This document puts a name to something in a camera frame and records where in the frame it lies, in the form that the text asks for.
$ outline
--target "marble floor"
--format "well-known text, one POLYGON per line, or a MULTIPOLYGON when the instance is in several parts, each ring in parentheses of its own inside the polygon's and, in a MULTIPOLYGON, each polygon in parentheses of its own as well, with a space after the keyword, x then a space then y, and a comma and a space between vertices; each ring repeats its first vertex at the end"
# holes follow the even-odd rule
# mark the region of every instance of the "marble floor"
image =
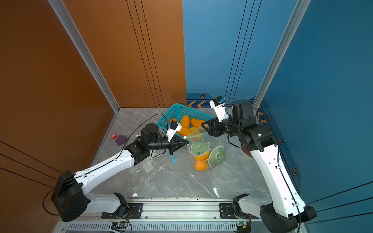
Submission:
MULTIPOLYGON (((165 113, 168 108, 122 108, 117 114, 110 132, 105 139, 101 151, 94 158, 95 165, 120 151, 110 137, 116 135, 129 136, 147 118, 156 113, 165 113)), ((197 110, 215 116, 211 108, 197 110)), ((150 119, 148 123, 156 123, 161 115, 150 119)), ((129 139, 132 142, 140 135, 140 127, 129 139)), ((148 157, 136 166, 125 169, 93 189, 93 193, 121 193, 124 197, 176 197, 176 198, 234 198, 248 193, 255 198, 271 198, 267 184, 256 161, 244 154, 240 148, 228 144, 226 137, 219 137, 224 145, 225 161, 201 174, 190 162, 187 147, 175 151, 173 163, 165 153, 156 158, 148 157)))

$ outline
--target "plastic basket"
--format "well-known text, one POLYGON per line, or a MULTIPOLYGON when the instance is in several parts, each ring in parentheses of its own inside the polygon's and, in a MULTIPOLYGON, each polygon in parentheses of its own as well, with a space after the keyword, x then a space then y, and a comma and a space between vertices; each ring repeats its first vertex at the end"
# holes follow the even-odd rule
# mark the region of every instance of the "plastic basket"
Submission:
MULTIPOLYGON (((202 113, 200 111, 194 110, 182 104, 173 104, 164 114, 164 116, 167 118, 168 121, 176 118, 179 123, 181 122, 181 118, 185 115, 188 115, 191 119, 196 118, 199 120, 206 120, 206 121, 213 118, 212 116, 206 113, 202 113)), ((157 125, 161 129, 163 129, 163 127, 166 125, 166 119, 162 116, 161 119, 157 122, 157 125)))

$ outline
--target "green sticker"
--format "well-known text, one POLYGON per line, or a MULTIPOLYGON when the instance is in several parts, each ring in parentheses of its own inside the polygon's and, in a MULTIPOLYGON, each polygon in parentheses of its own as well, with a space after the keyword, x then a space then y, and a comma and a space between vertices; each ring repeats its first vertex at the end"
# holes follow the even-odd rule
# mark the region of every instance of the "green sticker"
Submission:
POLYGON ((194 156, 202 156, 207 151, 211 150, 209 146, 209 142, 193 142, 190 146, 190 152, 192 152, 192 155, 194 156))
POLYGON ((219 146, 212 150, 209 159, 206 160, 207 166, 214 168, 218 163, 224 161, 224 147, 219 146))

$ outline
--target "yellow chevron stripe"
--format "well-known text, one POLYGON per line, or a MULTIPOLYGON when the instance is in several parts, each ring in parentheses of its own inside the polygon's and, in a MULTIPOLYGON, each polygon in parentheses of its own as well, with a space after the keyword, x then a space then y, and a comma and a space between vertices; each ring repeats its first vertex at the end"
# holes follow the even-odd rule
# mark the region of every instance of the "yellow chevron stripe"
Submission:
POLYGON ((189 107, 189 108, 192 108, 192 104, 194 104, 195 103, 195 101, 192 101, 190 104, 188 104, 187 106, 189 107))
POLYGON ((197 106, 198 106, 199 108, 202 108, 201 105, 202 105, 204 102, 206 102, 206 101, 202 101, 200 104, 197 104, 197 106))

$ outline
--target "transparent plastic bag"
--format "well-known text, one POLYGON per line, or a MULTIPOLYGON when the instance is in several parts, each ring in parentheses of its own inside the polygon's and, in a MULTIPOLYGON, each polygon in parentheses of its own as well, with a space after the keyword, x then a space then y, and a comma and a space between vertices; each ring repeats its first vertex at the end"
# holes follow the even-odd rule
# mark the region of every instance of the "transparent plastic bag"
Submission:
POLYGON ((184 138, 190 141, 188 155, 197 171, 207 172, 224 161, 225 151, 220 139, 210 136, 203 127, 184 138))

